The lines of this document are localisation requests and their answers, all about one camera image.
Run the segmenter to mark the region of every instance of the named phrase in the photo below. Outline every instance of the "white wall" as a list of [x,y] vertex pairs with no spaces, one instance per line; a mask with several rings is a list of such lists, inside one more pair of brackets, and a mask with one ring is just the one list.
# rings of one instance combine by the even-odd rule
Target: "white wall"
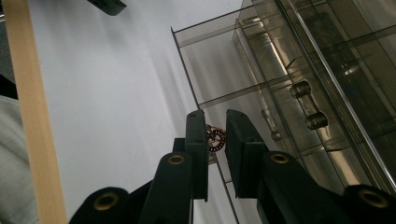
[[[241,0],[123,0],[116,17],[88,1],[29,1],[67,215],[107,186],[133,191],[155,173],[195,109],[170,27]],[[233,223],[217,169],[195,223]]]

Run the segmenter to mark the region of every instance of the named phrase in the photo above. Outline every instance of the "wooden edge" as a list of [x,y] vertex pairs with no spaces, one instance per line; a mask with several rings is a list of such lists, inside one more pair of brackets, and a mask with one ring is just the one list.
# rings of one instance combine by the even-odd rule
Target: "wooden edge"
[[28,2],[3,0],[3,8],[40,223],[67,223]]

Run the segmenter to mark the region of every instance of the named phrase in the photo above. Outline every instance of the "wooden frame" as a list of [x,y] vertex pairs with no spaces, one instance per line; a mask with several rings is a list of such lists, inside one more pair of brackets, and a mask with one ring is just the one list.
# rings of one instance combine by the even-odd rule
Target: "wooden frame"
[[50,117],[27,0],[3,0],[40,223],[67,223]]

